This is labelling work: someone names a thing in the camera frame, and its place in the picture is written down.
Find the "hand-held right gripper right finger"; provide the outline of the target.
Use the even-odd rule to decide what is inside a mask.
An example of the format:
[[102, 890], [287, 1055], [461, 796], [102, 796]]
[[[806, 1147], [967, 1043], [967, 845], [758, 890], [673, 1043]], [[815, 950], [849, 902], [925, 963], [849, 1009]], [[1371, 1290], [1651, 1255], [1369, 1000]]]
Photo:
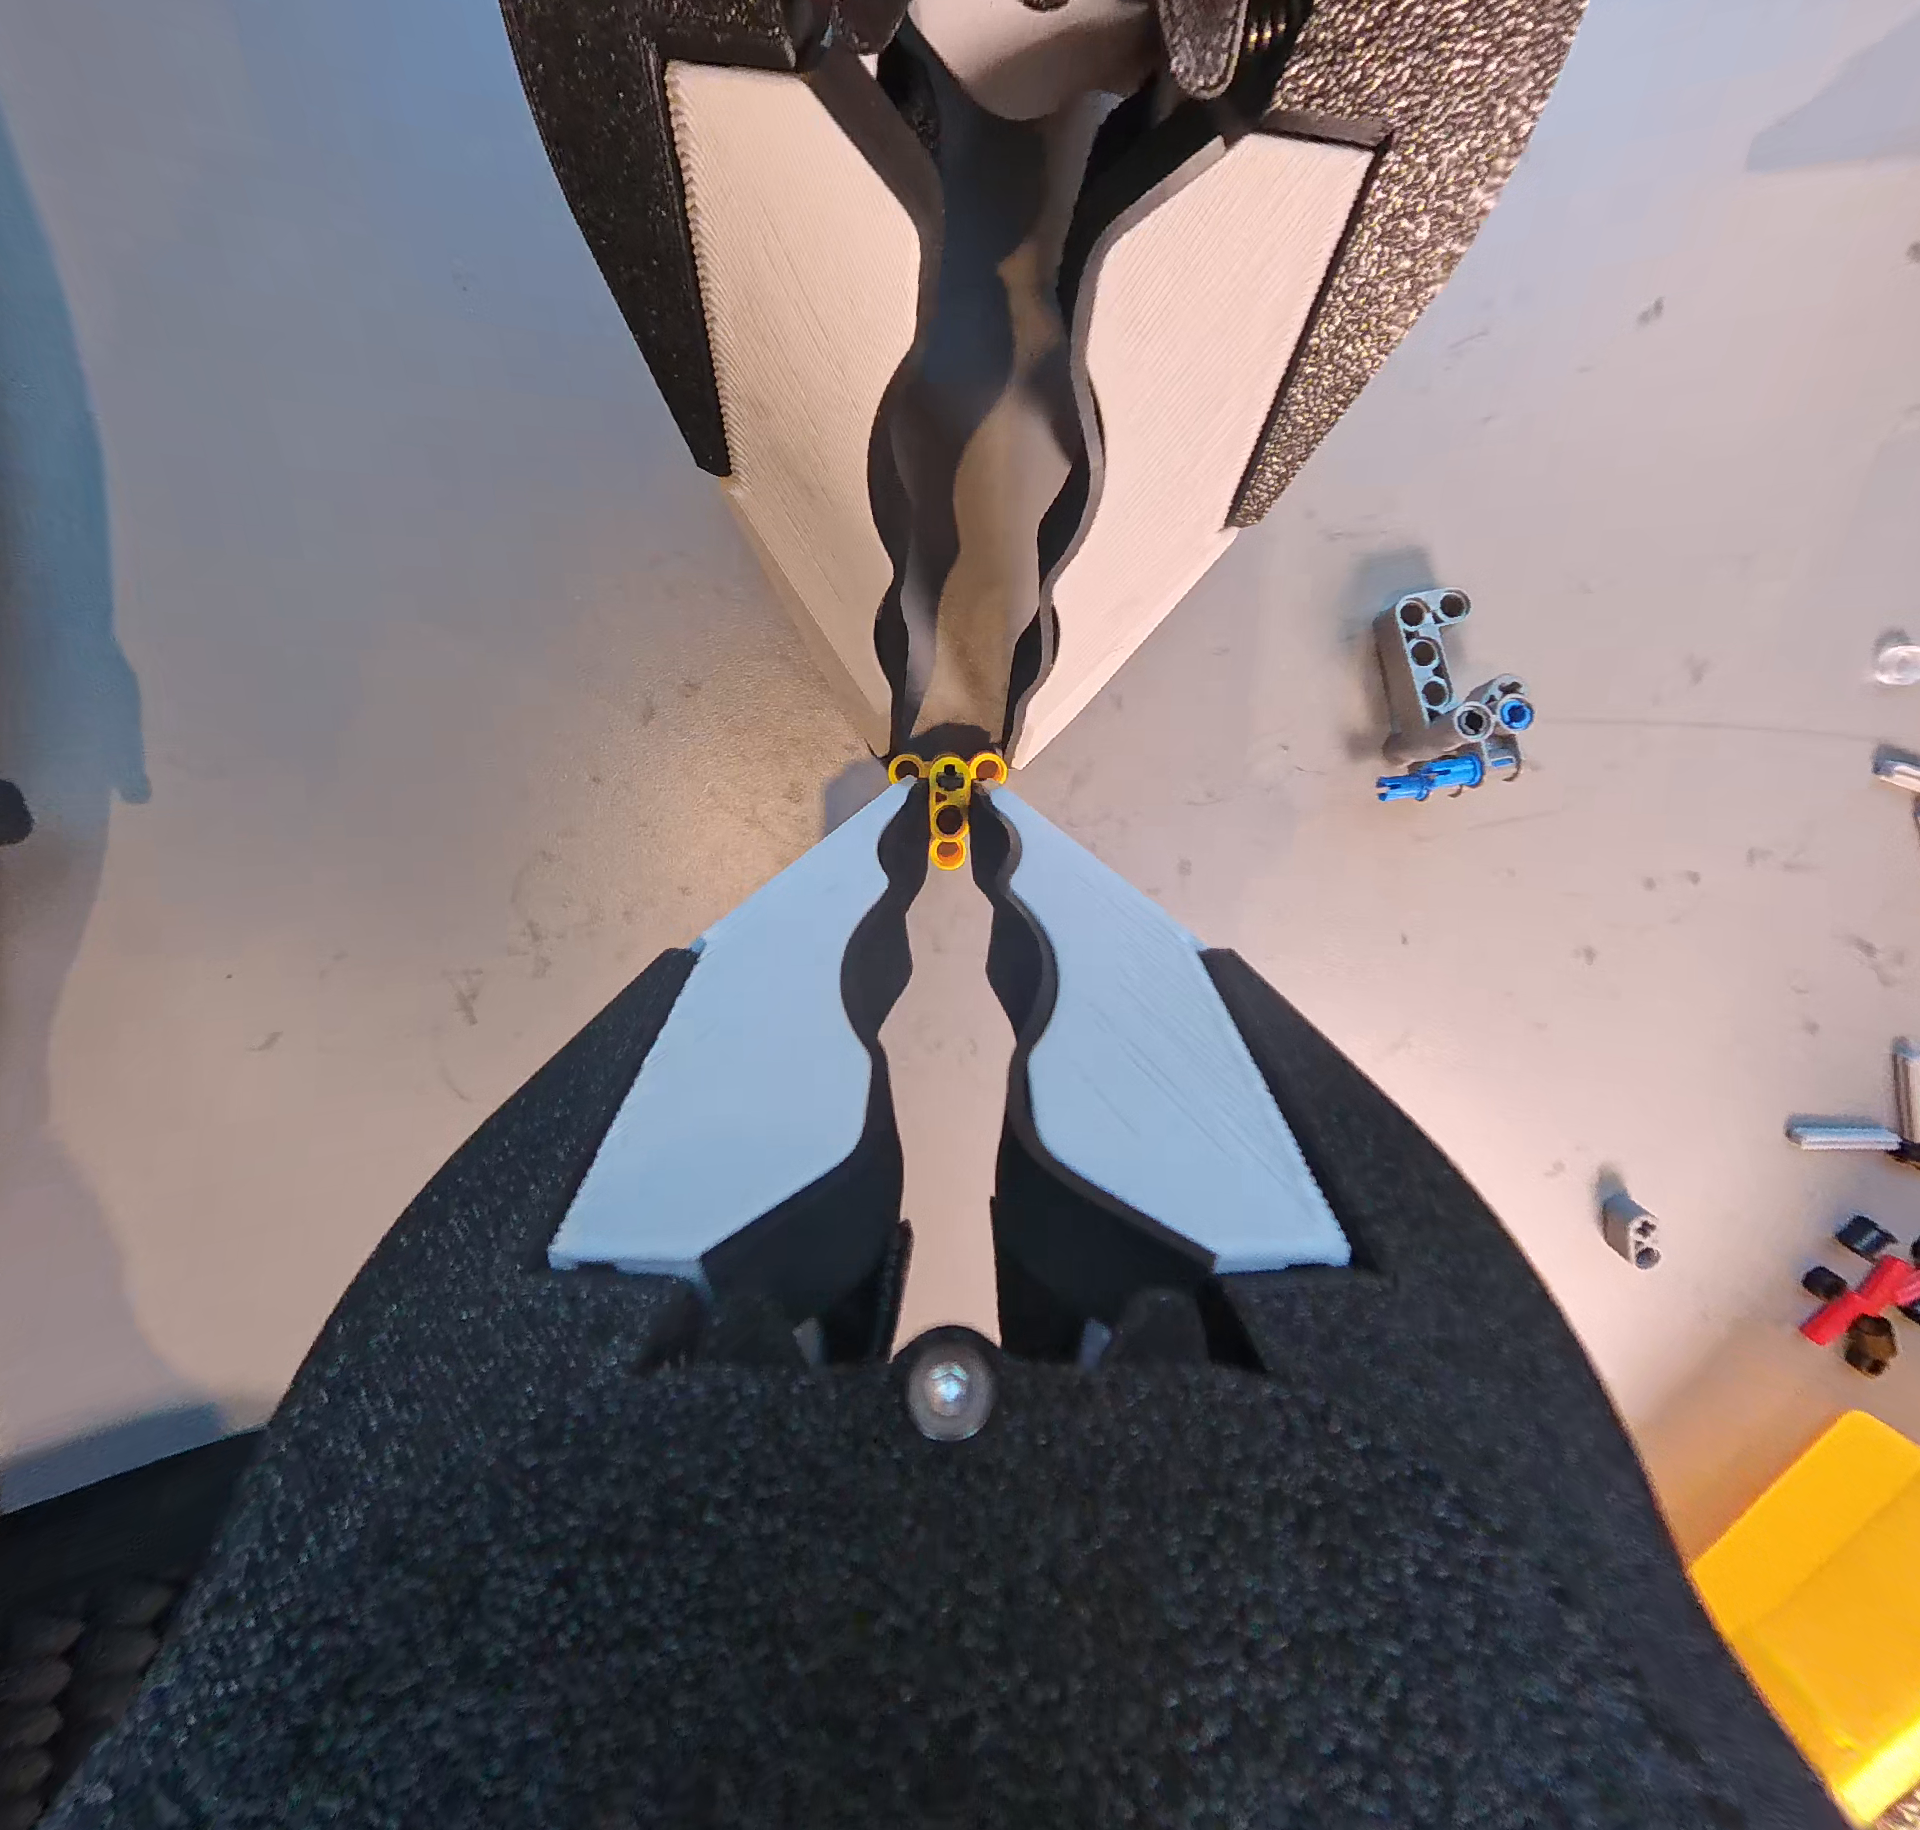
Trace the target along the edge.
[[1201, 1273], [1351, 1265], [1201, 937], [1005, 789], [974, 804], [974, 880], [1025, 1154]]

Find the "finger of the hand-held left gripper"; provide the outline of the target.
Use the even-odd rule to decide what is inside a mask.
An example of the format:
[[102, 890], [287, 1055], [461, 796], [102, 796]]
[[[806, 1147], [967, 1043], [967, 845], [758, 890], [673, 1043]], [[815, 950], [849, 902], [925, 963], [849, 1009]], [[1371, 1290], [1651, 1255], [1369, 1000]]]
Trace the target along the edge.
[[1240, 129], [1173, 151], [1094, 233], [1073, 304], [1087, 495], [1043, 571], [1029, 765], [1238, 544], [1238, 491], [1317, 321], [1382, 129]]
[[921, 369], [938, 283], [938, 172], [879, 73], [662, 70], [727, 495], [873, 750], [905, 680], [895, 559], [912, 506], [890, 393]]

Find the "yellow storage bin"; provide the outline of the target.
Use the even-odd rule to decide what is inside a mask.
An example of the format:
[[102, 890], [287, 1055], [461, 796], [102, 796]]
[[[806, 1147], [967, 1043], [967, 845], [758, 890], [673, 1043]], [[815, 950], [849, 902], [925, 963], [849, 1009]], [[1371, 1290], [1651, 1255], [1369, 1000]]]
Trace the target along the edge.
[[1920, 1782], [1920, 1448], [1835, 1416], [1694, 1591], [1852, 1826]]

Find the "grey brick beam assembly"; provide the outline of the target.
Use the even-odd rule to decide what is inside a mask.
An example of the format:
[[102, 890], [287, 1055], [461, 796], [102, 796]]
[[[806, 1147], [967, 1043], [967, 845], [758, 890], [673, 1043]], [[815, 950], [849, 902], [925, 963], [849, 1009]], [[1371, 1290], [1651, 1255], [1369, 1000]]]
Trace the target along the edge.
[[1428, 804], [1522, 773], [1522, 729], [1531, 723], [1531, 700], [1522, 680], [1489, 680], [1454, 692], [1447, 629], [1466, 629], [1469, 594], [1417, 586], [1371, 612], [1371, 653], [1391, 692], [1391, 762], [1371, 804]]

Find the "grey desk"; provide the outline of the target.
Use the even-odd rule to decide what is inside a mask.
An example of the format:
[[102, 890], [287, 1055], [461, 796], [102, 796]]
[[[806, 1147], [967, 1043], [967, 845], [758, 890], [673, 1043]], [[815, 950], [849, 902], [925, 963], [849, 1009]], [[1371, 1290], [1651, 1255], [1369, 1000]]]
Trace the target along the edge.
[[[1469, 594], [1522, 773], [1371, 804]], [[1913, 1036], [1913, 0], [1593, 0], [1466, 269], [1025, 796], [1476, 1179], [1680, 1550], [1833, 1416], [1796, 1154]], [[693, 469], [494, 0], [7, 0], [7, 1498], [275, 1408], [623, 982], [873, 762]], [[1604, 1198], [1656, 1216], [1656, 1273]]]

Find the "yellow ring connector brick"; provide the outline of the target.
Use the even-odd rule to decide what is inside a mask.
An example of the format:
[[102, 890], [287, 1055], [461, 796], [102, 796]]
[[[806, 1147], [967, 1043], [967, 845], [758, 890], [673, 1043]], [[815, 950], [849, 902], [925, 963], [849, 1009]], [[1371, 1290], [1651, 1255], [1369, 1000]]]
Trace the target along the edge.
[[1005, 762], [990, 746], [990, 750], [938, 750], [938, 762], [921, 762], [921, 750], [890, 750], [883, 783], [925, 783], [925, 804], [930, 804], [930, 845], [925, 858], [938, 867], [961, 867], [967, 866], [967, 811], [974, 811], [974, 789], [1004, 789], [1005, 783]]

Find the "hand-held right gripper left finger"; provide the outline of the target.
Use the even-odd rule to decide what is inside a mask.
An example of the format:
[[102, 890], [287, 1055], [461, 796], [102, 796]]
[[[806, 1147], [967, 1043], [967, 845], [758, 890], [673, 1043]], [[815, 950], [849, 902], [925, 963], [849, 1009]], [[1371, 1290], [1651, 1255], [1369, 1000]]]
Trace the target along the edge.
[[890, 890], [883, 829], [905, 804], [912, 789], [883, 789], [693, 943], [693, 977], [544, 1240], [549, 1273], [749, 1283], [758, 1278], [749, 1230], [858, 1154], [879, 1064], [849, 1031], [845, 950]]

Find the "person's right forearm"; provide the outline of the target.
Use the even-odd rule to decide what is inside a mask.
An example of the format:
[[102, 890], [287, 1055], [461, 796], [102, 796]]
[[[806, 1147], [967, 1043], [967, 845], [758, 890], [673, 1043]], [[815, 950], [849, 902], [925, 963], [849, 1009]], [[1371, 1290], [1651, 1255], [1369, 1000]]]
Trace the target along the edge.
[[219, 1438], [0, 1516], [0, 1826], [27, 1830], [126, 1722], [199, 1573], [233, 1477]]

